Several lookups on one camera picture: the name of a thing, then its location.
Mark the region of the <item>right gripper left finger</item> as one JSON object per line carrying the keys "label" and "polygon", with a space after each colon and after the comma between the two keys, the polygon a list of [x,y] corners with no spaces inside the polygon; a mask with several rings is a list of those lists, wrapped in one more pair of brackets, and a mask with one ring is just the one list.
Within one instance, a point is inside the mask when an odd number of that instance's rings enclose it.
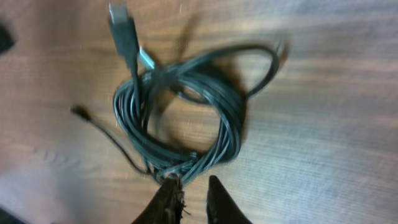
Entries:
{"label": "right gripper left finger", "polygon": [[180,178],[169,175],[132,224],[180,224],[185,207]]}

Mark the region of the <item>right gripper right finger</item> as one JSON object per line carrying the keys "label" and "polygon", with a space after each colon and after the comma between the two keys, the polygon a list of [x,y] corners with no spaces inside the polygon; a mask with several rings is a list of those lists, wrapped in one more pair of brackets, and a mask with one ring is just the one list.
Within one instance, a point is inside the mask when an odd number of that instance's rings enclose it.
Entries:
{"label": "right gripper right finger", "polygon": [[206,199],[208,224],[251,224],[215,175],[209,177]]}

